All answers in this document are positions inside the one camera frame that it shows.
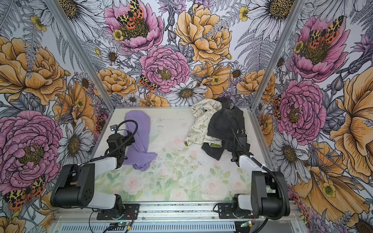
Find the purple cloth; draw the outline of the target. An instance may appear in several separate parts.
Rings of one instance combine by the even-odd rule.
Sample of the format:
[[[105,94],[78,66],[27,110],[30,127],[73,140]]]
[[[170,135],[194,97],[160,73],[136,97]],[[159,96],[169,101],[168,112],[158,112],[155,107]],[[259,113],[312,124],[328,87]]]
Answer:
[[[128,147],[123,165],[132,165],[134,169],[146,171],[151,162],[157,157],[157,153],[149,152],[150,117],[140,110],[127,112],[124,120],[134,120],[138,124],[138,130],[134,135],[135,142]]]

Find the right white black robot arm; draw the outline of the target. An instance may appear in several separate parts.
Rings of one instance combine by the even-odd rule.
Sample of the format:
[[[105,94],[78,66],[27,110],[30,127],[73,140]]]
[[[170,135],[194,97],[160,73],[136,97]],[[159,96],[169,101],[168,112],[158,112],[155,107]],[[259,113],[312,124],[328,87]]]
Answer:
[[[248,193],[235,194],[232,211],[238,217],[253,215],[279,220],[290,214],[286,184],[280,172],[275,172],[255,159],[249,152],[250,145],[243,132],[233,133],[234,142],[227,145],[232,152],[232,162],[251,177]]]

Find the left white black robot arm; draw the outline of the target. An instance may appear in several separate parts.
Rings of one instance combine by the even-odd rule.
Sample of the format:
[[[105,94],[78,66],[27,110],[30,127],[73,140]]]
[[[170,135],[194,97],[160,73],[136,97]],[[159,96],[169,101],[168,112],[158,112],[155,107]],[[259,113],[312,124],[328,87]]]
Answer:
[[[135,142],[138,123],[125,120],[118,127],[125,123],[134,123],[135,129],[127,130],[126,136],[119,134],[116,129],[107,139],[108,149],[104,155],[80,165],[67,164],[62,167],[51,194],[52,206],[65,209],[90,208],[111,218],[120,218],[125,213],[120,195],[95,191],[97,177],[120,168],[128,159],[125,155],[126,148]]]

